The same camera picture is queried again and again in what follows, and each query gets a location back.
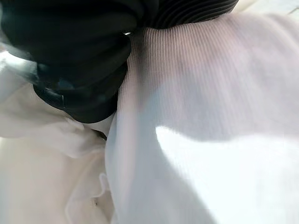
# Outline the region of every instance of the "white garment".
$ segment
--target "white garment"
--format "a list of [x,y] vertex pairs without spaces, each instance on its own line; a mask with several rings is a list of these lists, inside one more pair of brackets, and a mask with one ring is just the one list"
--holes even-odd
[[298,224],[298,97],[288,18],[137,34],[106,145],[120,224]]

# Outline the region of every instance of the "ribbed texture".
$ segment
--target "ribbed texture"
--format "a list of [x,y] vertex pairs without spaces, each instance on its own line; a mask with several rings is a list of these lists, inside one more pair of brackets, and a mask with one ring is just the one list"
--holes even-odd
[[232,14],[132,43],[106,145],[120,223],[299,223],[298,24]]
[[238,0],[164,0],[150,27],[163,29],[175,25],[207,21],[228,13]]

